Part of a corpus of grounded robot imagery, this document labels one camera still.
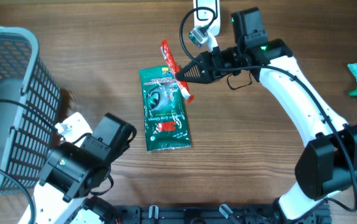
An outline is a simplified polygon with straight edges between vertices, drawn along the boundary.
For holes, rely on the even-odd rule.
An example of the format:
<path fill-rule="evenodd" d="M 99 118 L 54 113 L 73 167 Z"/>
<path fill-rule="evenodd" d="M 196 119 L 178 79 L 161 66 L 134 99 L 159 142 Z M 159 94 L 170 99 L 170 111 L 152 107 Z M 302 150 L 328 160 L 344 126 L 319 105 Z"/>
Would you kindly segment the red white snack packet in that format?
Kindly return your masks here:
<path fill-rule="evenodd" d="M 176 83 L 178 84 L 181 95 L 188 103 L 192 102 L 194 99 L 194 95 L 192 95 L 191 92 L 189 91 L 187 82 L 179 81 L 176 76 L 177 73 L 181 71 L 181 67 L 176 63 L 173 54 L 170 51 L 167 40 L 162 41 L 160 49 L 166 64 L 168 65 L 169 69 L 171 70 L 174 76 L 174 79 L 176 80 Z"/>

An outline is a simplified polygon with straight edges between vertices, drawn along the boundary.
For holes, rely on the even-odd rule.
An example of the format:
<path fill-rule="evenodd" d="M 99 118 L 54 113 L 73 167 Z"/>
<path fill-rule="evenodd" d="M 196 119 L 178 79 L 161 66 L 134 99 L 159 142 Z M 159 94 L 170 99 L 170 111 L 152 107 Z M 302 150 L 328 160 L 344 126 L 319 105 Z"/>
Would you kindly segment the green 3M gloves packet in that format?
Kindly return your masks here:
<path fill-rule="evenodd" d="M 191 147 L 179 86 L 167 66 L 139 71 L 148 152 Z"/>

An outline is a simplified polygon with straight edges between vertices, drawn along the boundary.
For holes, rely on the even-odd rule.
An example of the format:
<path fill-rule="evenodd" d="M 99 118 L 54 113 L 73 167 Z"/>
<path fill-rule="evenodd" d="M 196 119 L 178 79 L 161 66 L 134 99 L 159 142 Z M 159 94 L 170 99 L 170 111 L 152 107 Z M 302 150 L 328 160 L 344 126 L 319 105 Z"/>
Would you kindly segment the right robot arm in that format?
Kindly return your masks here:
<path fill-rule="evenodd" d="M 189 39 L 208 50 L 193 56 L 177 73 L 180 81 L 209 84 L 247 70 L 278 100 L 297 128 L 304 151 L 295 166 L 295 184 L 276 198 L 268 212 L 244 213 L 242 222 L 296 223 L 315 218 L 335 195 L 353 190 L 357 211 L 357 124 L 335 113 L 306 79 L 281 39 L 269 40 L 258 8 L 231 15 L 235 46 L 221 50 L 211 32 L 217 12 L 195 26 Z"/>

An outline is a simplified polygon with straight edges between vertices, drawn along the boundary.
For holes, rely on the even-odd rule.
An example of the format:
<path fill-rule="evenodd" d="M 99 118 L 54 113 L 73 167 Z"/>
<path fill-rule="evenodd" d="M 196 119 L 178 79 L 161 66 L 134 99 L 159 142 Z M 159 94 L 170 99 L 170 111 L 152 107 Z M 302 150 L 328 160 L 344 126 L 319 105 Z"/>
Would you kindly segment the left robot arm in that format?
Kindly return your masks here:
<path fill-rule="evenodd" d="M 136 128 L 107 113 L 92 133 L 52 148 L 20 223 L 119 223 L 117 209 L 96 188 L 112 181 L 110 165 L 130 146 Z"/>

